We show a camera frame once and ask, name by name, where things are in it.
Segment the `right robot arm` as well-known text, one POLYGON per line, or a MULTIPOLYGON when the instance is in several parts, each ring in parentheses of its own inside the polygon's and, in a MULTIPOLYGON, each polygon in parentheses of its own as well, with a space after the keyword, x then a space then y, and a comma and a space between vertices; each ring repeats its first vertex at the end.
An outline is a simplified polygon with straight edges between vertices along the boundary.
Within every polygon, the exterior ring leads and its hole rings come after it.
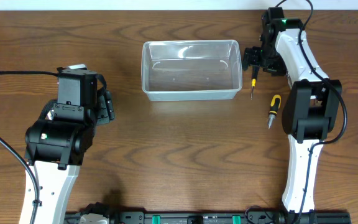
POLYGON ((251 69, 255 85, 259 71, 285 76, 290 93, 282 110, 282 127, 288 136, 290 160, 282 203, 288 214, 302 216, 314 210, 314 182, 319 154, 330 144, 337 111, 347 115, 342 85, 318 65, 306 36, 306 23, 287 18, 280 5, 261 17, 261 46, 246 48, 243 70, 251 69))

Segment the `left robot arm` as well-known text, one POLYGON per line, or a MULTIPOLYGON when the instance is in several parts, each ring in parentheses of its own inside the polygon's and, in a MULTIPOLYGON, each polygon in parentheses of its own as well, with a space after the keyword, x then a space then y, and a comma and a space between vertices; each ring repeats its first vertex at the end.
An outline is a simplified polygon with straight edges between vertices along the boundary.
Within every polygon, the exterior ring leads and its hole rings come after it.
POLYGON ((62 108, 50 100, 26 131, 31 173, 26 175, 20 223, 63 223, 84 154, 93 143, 96 127, 58 120, 56 110, 62 108))

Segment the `clear plastic container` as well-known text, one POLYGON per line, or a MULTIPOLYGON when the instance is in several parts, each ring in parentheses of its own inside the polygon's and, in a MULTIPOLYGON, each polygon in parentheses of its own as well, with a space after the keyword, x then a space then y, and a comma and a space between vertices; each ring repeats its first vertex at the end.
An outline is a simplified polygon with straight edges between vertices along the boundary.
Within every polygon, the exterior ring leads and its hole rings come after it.
POLYGON ((150 101, 231 100, 242 89, 236 40, 148 41, 142 90, 150 101))

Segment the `slim black yellow screwdriver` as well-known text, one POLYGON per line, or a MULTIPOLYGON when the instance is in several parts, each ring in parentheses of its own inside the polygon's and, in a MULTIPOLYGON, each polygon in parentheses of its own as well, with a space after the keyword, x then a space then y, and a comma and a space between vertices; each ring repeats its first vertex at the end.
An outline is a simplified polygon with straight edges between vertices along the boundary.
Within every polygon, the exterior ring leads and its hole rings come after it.
POLYGON ((253 67, 252 67, 252 76, 251 76, 251 80, 252 80, 252 83, 251 83, 251 92, 250 92, 250 98, 251 98, 251 100, 253 99, 254 89, 255 89, 255 86, 256 86, 258 73, 259 73, 259 67, 258 67, 258 66, 253 66, 253 67))

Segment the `stubby yellow black screwdriver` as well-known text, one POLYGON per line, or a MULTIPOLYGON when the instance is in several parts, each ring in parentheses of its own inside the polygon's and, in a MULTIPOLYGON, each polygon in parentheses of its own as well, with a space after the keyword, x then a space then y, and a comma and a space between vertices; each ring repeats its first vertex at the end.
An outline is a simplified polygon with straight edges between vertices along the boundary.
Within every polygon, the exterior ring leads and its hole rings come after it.
POLYGON ((281 96, 274 95, 271 102, 270 102, 270 109, 268 112, 268 128, 270 129, 273 125, 275 118, 277 117, 277 113, 280 109, 281 105, 281 96))

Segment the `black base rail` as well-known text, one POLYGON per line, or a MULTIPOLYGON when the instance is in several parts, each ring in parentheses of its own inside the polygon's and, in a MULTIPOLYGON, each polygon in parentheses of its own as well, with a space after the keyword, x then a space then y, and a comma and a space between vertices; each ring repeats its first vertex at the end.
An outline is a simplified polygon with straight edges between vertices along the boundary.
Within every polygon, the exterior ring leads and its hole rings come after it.
POLYGON ((141 211, 113 210, 99 202, 89 204, 77 213, 66 213, 63 223, 105 224, 351 224, 347 212, 304 213, 300 218, 294 213, 266 210, 252 206, 242 213, 150 213, 141 211))

